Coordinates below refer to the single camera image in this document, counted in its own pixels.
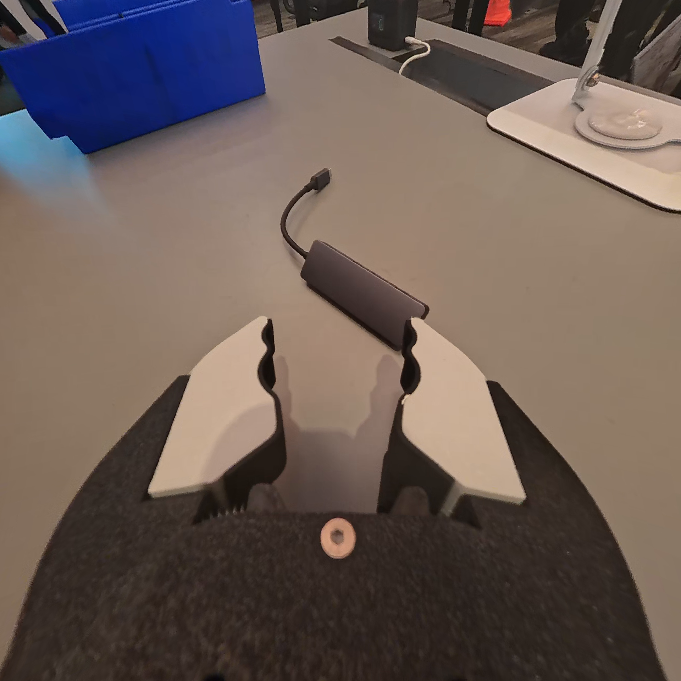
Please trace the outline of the grey fabric panel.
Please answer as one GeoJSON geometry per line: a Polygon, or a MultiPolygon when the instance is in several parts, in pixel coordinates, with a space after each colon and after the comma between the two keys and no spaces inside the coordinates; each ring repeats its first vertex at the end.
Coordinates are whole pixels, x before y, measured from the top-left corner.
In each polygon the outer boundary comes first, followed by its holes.
{"type": "Polygon", "coordinates": [[[635,55],[631,67],[631,83],[644,89],[662,91],[679,63],[680,22],[675,22],[635,55]]]}

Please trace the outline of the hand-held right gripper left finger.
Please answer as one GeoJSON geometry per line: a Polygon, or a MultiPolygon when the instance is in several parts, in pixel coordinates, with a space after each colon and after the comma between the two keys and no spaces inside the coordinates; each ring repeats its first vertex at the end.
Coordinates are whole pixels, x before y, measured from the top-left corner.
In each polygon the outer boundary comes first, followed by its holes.
{"type": "Polygon", "coordinates": [[[151,498],[206,492],[231,513],[281,513],[287,463],[274,391],[271,319],[256,317],[192,369],[148,487],[151,498]]]}

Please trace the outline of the white metal stand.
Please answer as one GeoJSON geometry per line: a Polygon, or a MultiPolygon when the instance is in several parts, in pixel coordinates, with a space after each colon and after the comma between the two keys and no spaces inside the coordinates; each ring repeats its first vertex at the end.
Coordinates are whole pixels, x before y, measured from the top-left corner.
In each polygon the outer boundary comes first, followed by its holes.
{"type": "Polygon", "coordinates": [[[645,204],[680,213],[680,101],[610,84],[600,63],[621,1],[607,1],[579,76],[487,116],[490,129],[645,204]]]}

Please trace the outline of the dark slim usb hub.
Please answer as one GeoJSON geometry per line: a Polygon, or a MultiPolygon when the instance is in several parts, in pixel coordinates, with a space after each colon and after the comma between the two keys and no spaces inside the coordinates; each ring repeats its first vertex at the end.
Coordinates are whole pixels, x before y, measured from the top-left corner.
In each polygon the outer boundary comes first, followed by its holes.
{"type": "Polygon", "coordinates": [[[344,313],[387,346],[399,351],[404,328],[413,319],[425,319],[427,304],[321,240],[308,249],[294,241],[287,220],[295,205],[309,193],[323,191],[331,181],[325,167],[289,200],[280,218],[280,231],[287,246],[303,260],[300,276],[307,287],[344,313]]]}

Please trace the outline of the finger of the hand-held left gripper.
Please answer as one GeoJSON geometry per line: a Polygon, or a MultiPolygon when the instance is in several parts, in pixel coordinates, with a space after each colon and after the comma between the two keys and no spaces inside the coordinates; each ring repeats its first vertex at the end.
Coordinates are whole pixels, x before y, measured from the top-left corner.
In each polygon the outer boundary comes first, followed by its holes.
{"type": "Polygon", "coordinates": [[[54,1],[11,1],[13,38],[54,38],[66,33],[54,1]]]}

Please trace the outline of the blue plastic bin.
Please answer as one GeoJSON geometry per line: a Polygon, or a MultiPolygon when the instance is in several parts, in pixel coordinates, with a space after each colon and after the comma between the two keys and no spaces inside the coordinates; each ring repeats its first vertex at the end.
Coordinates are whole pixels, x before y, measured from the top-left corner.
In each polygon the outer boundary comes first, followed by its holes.
{"type": "Polygon", "coordinates": [[[68,32],[1,53],[33,121],[84,154],[266,92],[250,1],[57,1],[68,32]]]}

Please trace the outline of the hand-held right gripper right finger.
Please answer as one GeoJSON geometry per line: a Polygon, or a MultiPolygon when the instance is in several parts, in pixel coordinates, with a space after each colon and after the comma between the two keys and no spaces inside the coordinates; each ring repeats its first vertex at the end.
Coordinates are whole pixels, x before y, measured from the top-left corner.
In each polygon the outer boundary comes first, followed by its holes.
{"type": "Polygon", "coordinates": [[[464,498],[520,506],[526,492],[482,371],[420,318],[405,323],[400,385],[378,512],[420,488],[431,515],[452,516],[464,498]]]}

